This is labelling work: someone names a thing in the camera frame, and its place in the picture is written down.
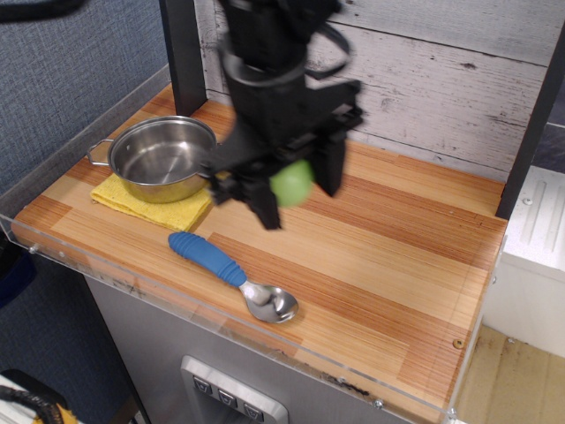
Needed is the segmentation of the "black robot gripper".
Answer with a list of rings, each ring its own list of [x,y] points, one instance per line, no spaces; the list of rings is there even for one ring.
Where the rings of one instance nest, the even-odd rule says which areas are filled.
[[[236,121],[202,174],[216,204],[242,201],[266,230],[281,229],[270,178],[299,160],[329,196],[342,184],[347,132],[362,121],[359,81],[310,88],[305,75],[227,77]]]

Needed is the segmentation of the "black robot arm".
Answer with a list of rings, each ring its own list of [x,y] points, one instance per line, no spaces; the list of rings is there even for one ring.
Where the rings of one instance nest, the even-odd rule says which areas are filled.
[[[215,204],[242,201],[267,230],[281,226],[270,179],[305,159],[314,182],[328,195],[342,183],[349,130],[363,121],[357,105],[358,80],[309,88],[308,78],[326,79],[348,63],[307,67],[314,34],[344,55],[350,45],[328,24],[337,1],[223,1],[228,31],[219,43],[236,120],[229,135],[203,162]]]

